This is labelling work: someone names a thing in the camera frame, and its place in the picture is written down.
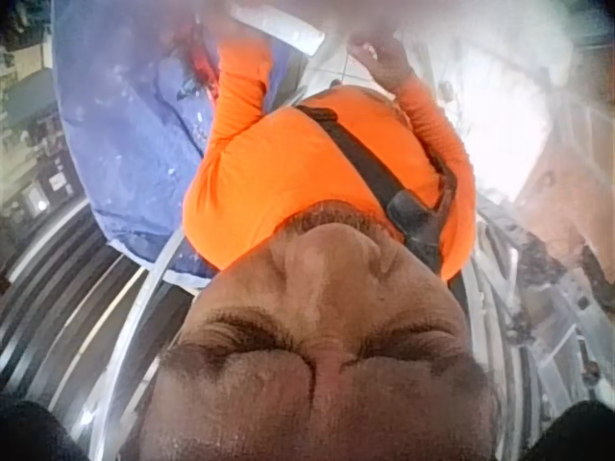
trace hand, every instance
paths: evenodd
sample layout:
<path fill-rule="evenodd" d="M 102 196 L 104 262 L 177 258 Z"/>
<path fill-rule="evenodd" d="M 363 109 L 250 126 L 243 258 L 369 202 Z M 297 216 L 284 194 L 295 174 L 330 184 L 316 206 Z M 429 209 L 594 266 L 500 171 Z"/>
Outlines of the hand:
<path fill-rule="evenodd" d="M 404 82 L 415 75 L 404 45 L 393 36 L 352 36 L 348 52 L 390 93 L 396 94 Z"/>

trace sleeve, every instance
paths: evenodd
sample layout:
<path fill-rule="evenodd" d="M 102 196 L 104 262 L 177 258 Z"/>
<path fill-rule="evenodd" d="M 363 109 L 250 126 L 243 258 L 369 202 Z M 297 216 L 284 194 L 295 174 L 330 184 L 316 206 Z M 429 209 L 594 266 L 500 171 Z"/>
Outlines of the sleeve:
<path fill-rule="evenodd" d="M 453 204 L 457 219 L 455 223 L 447 223 L 448 227 L 457 226 L 455 243 L 453 248 L 442 249 L 443 254 L 448 254 L 442 267 L 442 276 L 448 279 L 454 275 L 451 273 L 453 268 L 458 269 L 465 263 L 474 245 L 477 190 L 472 163 L 453 125 L 417 77 L 411 77 L 401 86 L 397 98 L 410 120 L 414 134 L 447 164 L 457 178 Z"/>
<path fill-rule="evenodd" d="M 220 92 L 209 137 L 208 157 L 221 152 L 262 117 L 273 66 L 266 38 L 251 36 L 219 47 Z"/>

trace orange long-sleeve shirt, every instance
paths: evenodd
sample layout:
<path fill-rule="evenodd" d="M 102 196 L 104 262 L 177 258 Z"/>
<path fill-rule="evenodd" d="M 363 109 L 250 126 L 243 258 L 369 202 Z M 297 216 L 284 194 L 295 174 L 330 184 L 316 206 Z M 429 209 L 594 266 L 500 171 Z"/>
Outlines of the orange long-sleeve shirt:
<path fill-rule="evenodd" d="M 384 211 L 320 126 L 294 108 L 263 116 L 272 60 L 262 43 L 220 49 L 220 96 L 206 157 L 187 191 L 184 230 L 196 251 L 224 269 L 271 236 L 288 217 L 326 200 L 346 202 L 385 220 Z M 476 188 L 470 161 L 451 124 L 417 78 L 397 94 L 409 125 L 391 104 L 356 86 L 338 86 L 302 104 L 330 108 L 338 121 L 428 206 L 438 175 L 418 138 L 457 177 L 441 234 L 442 279 L 469 257 L 475 237 Z"/>

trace man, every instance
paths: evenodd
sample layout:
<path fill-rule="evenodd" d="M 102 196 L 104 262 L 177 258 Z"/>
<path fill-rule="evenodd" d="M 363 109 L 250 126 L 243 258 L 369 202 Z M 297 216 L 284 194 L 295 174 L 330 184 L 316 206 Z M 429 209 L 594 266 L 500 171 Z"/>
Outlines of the man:
<path fill-rule="evenodd" d="M 188 240 L 221 273 L 160 367 L 142 459 L 492 458 L 492 388 L 445 284 L 474 239 L 471 165 L 401 43 L 356 37 L 350 52 L 397 105 L 343 85 L 263 116 L 264 40 L 221 46 L 209 149 L 184 203 Z M 306 108 L 334 111 L 425 206 L 442 178 L 423 145 L 455 175 L 440 276 Z"/>

